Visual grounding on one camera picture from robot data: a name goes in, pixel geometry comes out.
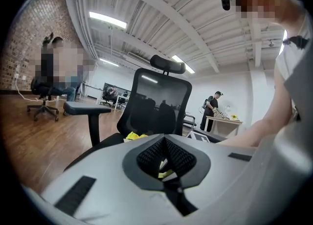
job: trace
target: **wooden floor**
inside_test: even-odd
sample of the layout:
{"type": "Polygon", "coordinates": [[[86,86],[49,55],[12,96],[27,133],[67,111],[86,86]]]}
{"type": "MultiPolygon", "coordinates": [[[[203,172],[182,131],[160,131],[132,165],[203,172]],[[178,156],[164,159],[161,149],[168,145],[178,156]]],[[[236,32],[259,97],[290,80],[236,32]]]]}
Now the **wooden floor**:
{"type": "MultiPolygon", "coordinates": [[[[59,121],[47,113],[33,121],[27,105],[40,102],[23,100],[19,95],[0,96],[1,130],[7,153],[22,184],[40,193],[84,151],[91,147],[88,117],[63,116],[63,100],[48,105],[59,109],[59,121]]],[[[100,140],[118,132],[116,124],[122,112],[112,111],[99,118],[100,140]]]]}

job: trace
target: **brick wall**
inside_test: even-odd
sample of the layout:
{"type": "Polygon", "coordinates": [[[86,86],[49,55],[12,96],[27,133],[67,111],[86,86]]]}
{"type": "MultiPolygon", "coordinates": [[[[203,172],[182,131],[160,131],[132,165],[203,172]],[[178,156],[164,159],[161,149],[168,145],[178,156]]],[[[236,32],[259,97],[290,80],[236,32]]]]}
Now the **brick wall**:
{"type": "Polygon", "coordinates": [[[32,0],[11,26],[1,54],[0,90],[15,90],[14,75],[20,90],[30,90],[35,71],[30,61],[41,53],[44,38],[53,32],[65,42],[82,47],[70,19],[65,0],[32,0]]]}

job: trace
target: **yellow cloth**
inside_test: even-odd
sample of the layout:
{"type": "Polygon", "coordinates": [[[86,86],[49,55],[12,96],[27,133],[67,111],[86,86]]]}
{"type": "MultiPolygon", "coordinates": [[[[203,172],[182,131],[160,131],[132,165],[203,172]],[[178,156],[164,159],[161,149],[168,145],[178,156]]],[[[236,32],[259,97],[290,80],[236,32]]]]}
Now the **yellow cloth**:
{"type": "Polygon", "coordinates": [[[137,134],[135,134],[134,132],[130,132],[129,134],[128,134],[128,136],[126,137],[126,139],[127,140],[136,140],[136,139],[139,139],[139,138],[142,138],[142,137],[146,137],[147,135],[141,135],[141,136],[139,136],[139,135],[137,135],[137,134]]]}

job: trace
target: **white ceiling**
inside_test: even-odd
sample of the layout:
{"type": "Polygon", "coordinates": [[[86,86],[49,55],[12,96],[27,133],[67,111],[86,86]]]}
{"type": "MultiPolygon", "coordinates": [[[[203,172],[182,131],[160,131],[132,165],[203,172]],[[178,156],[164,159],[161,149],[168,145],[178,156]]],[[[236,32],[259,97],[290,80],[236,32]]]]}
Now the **white ceiling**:
{"type": "Polygon", "coordinates": [[[196,72],[186,72],[185,78],[216,74],[225,68],[235,68],[235,65],[248,69],[249,60],[253,60],[256,66],[272,68],[268,64],[274,63],[284,35],[279,26],[252,24],[241,19],[234,7],[224,11],[221,0],[75,2],[84,39],[81,41],[87,43],[90,53],[132,70],[148,66],[130,58],[128,52],[146,62],[153,54],[167,59],[177,55],[196,72]],[[112,31],[105,24],[91,19],[89,11],[126,22],[127,29],[114,28],[112,31]]]}

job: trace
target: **ceiling light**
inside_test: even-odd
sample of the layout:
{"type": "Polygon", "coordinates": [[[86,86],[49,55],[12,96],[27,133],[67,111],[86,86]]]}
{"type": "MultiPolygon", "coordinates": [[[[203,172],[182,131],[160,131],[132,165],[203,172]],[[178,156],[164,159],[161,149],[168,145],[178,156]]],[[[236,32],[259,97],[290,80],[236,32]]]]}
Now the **ceiling light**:
{"type": "MultiPolygon", "coordinates": [[[[185,62],[183,62],[183,60],[182,60],[181,58],[179,58],[177,55],[172,56],[172,58],[173,58],[176,62],[178,62],[178,63],[185,63],[185,62]]],[[[185,63],[185,65],[186,65],[187,71],[188,71],[189,73],[193,74],[194,71],[191,69],[191,67],[189,67],[186,63],[185,63]]]]}
{"type": "Polygon", "coordinates": [[[102,59],[102,58],[100,58],[100,61],[103,61],[103,63],[108,63],[108,64],[111,64],[111,65],[114,65],[114,66],[117,66],[117,67],[118,67],[117,64],[115,64],[115,63],[113,63],[113,62],[109,62],[109,61],[104,60],[104,59],[102,59]]]}
{"type": "MultiPolygon", "coordinates": [[[[284,37],[283,37],[283,40],[284,39],[286,39],[287,38],[287,31],[285,31],[284,32],[284,37]]],[[[281,52],[283,52],[283,50],[284,50],[284,45],[282,44],[282,46],[281,46],[281,48],[280,48],[280,51],[279,51],[279,54],[278,55],[280,55],[281,54],[281,52]]]]}
{"type": "Polygon", "coordinates": [[[107,23],[112,23],[112,24],[117,25],[117,26],[119,26],[121,28],[126,28],[126,26],[127,26],[126,22],[122,22],[122,21],[114,19],[112,17],[101,15],[101,14],[97,14],[97,13],[94,13],[94,12],[89,12],[89,16],[91,18],[102,20],[102,21],[107,22],[107,23]]]}
{"type": "Polygon", "coordinates": [[[147,80],[149,80],[149,81],[151,81],[151,82],[157,83],[156,80],[151,79],[151,78],[149,78],[149,77],[147,77],[147,76],[142,75],[141,77],[142,77],[142,78],[145,78],[145,79],[147,79],[147,80]]]}

